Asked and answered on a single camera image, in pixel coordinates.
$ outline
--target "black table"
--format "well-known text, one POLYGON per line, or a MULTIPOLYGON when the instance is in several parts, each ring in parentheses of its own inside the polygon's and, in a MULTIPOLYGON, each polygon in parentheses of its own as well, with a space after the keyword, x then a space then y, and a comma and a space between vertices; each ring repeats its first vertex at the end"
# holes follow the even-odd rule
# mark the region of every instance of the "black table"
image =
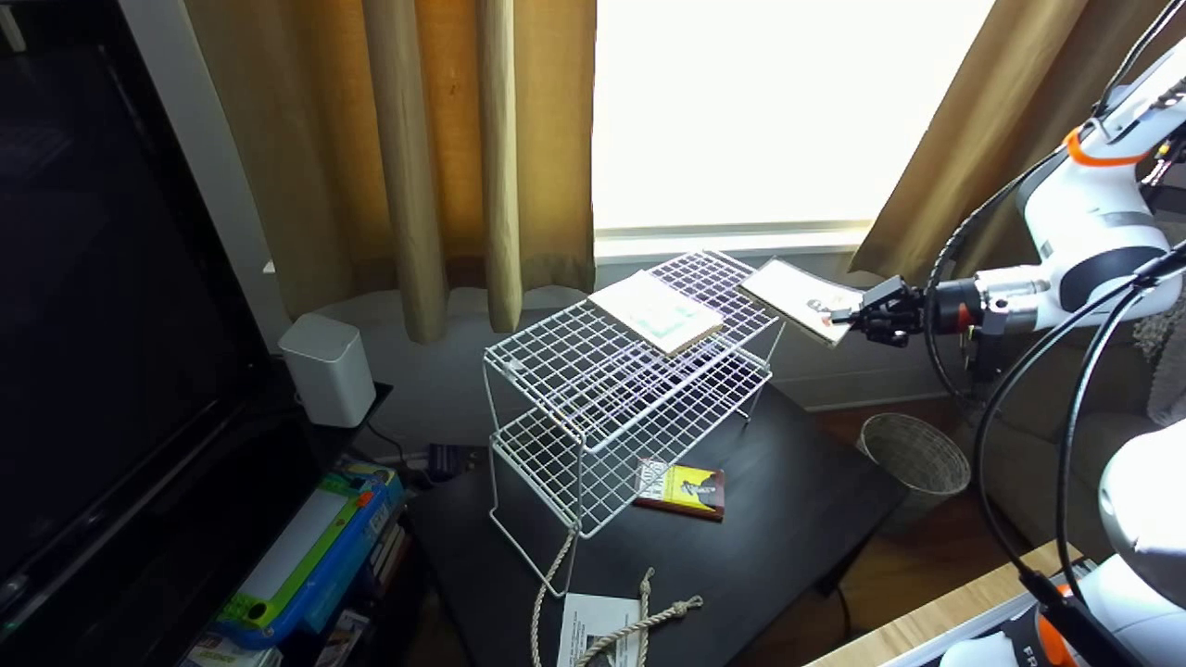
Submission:
MULTIPOLYGON (((728 518, 705 523, 627 508, 597 537, 577 542, 574 592, 638 595, 649 567, 653 610, 701 592, 707 605, 653 629, 649 665, 730 665, 796 595, 832 588, 903 488, 849 445, 828 442, 811 415, 763 389, 754 418, 730 418, 690 463, 728 472, 728 518)), ((508 488, 503 511, 532 508, 508 488)), ((411 505, 411 534, 475 665, 532 665, 538 573, 490 523, 490 474, 459 474, 411 505)), ((565 530, 538 518, 519 542, 553 551, 565 530)), ((544 595, 540 655, 556 665, 559 595, 544 595)))

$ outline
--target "brown curtain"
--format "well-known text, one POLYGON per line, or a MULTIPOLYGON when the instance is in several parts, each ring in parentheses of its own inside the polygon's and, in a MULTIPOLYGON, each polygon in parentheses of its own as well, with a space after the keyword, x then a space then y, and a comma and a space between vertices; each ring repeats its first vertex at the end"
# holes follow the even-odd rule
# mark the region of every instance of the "brown curtain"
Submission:
POLYGON ((286 306, 397 287, 414 340, 449 287, 517 330, 593 287, 597 0, 186 0, 286 306))
MULTIPOLYGON (((922 283, 949 229, 1089 116, 1159 7, 1164 0, 996 0, 853 272, 922 283)), ((965 272, 1036 256, 1007 205, 970 242, 965 272)))

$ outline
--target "white speaker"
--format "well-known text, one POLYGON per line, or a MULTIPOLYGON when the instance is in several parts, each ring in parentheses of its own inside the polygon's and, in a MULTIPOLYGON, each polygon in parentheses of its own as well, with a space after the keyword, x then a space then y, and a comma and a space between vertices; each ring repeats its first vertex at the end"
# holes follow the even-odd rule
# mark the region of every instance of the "white speaker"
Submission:
POLYGON ((366 347, 355 327, 302 315, 282 334, 282 351, 302 394, 309 424, 359 427, 375 400, 366 347))

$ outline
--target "television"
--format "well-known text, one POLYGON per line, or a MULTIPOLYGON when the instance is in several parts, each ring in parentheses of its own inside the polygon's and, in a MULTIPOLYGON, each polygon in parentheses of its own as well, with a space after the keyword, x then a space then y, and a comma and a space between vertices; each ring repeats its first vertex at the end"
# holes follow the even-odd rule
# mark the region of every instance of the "television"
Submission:
POLYGON ((21 7, 29 49, 0 53, 0 665, 175 665, 318 461, 114 0, 21 7))

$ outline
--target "shelf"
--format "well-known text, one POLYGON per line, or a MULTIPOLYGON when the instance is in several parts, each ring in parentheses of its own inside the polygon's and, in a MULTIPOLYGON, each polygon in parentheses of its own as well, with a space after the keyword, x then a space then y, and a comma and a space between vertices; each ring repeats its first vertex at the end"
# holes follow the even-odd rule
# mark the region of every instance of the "shelf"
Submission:
POLYGON ((754 268, 730 256, 693 253, 653 268, 653 273, 719 306, 728 330, 690 351, 666 357, 581 301, 487 347, 487 367, 544 413, 569 442, 601 451, 617 434, 653 418, 716 358, 779 321, 742 293, 742 278, 754 268))
POLYGON ((701 436, 730 418, 772 378, 766 358, 733 347, 711 357, 697 382, 682 382, 679 394, 630 429, 619 429, 619 445, 590 457, 569 429, 540 408, 513 418, 493 434, 493 451, 553 508, 565 527, 577 527, 593 537, 634 500, 640 461, 682 461, 701 436))

